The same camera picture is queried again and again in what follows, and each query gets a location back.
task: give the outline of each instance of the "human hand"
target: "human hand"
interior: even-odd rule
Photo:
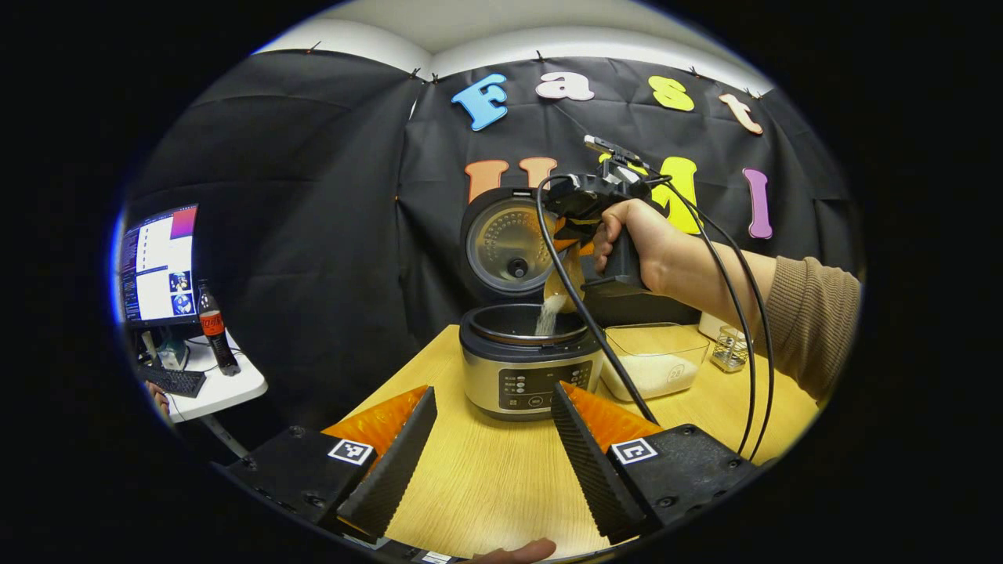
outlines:
[[[171,417],[171,405],[168,403],[166,393],[160,386],[156,385],[151,381],[146,381],[146,390],[149,391],[149,396],[153,398],[153,402],[156,403],[156,407],[163,413],[164,418]]]
[[[603,223],[593,238],[596,272],[606,270],[613,242],[625,225],[641,259],[641,281],[656,294],[665,294],[673,248],[685,234],[641,200],[620,202],[603,212]]]
[[[540,539],[526,543],[516,550],[492,550],[487,554],[474,554],[469,562],[473,564],[530,564],[540,562],[554,554],[558,545],[550,539]]]

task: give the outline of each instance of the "black curtain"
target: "black curtain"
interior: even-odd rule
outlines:
[[[197,203],[194,275],[290,425],[337,421],[416,351],[394,196],[420,80],[341,53],[253,55],[180,116],[129,219]]]
[[[576,72],[589,79],[589,100],[541,97],[536,87],[548,72]],[[500,73],[508,114],[486,127],[471,129],[471,117],[451,98],[477,80]],[[661,105],[650,76],[678,80],[692,98],[691,111]],[[718,99],[733,94],[763,127],[752,134]],[[503,186],[527,186],[520,161],[549,157],[555,173],[595,170],[599,154],[582,143],[593,134],[638,153],[654,168],[668,157],[697,166],[697,205],[743,249],[770,256],[818,258],[823,264],[856,271],[859,250],[853,206],[839,167],[780,92],[757,99],[737,88],[671,67],[609,58],[553,58],[491,65],[426,84],[408,121],[401,171],[399,214],[401,274],[408,326],[427,342],[446,324],[478,305],[459,276],[460,220],[467,205],[469,179],[464,168],[482,160],[509,164]],[[742,169],[766,175],[769,239],[752,238],[751,196]],[[708,227],[710,238],[724,238]],[[591,260],[584,260],[594,278]],[[675,321],[694,323],[699,312],[669,298],[638,295],[614,299],[587,296],[602,324]]]

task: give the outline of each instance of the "plastic bottle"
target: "plastic bottle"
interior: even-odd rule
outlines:
[[[230,341],[227,339],[226,326],[223,324],[223,315],[220,313],[220,305],[216,303],[216,298],[209,292],[209,284],[206,280],[199,281],[199,319],[202,321],[202,331],[206,334],[216,361],[220,366],[220,371],[224,375],[232,376],[241,371],[234,351],[230,350]]]

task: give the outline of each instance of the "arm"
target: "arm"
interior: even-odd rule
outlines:
[[[724,277],[703,241],[687,236],[643,202],[631,200],[603,214],[596,234],[596,269],[606,268],[611,242],[623,226],[641,257],[641,278],[656,294],[672,297],[741,327]],[[756,351],[765,351],[755,294],[735,252],[713,243],[745,312]],[[828,390],[850,343],[860,304],[860,284],[812,258],[791,261],[742,251],[766,305],[776,368],[815,399]]]

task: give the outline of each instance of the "monitor screen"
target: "monitor screen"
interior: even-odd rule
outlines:
[[[198,323],[192,245],[198,205],[150,216],[122,237],[121,305],[131,326]]]

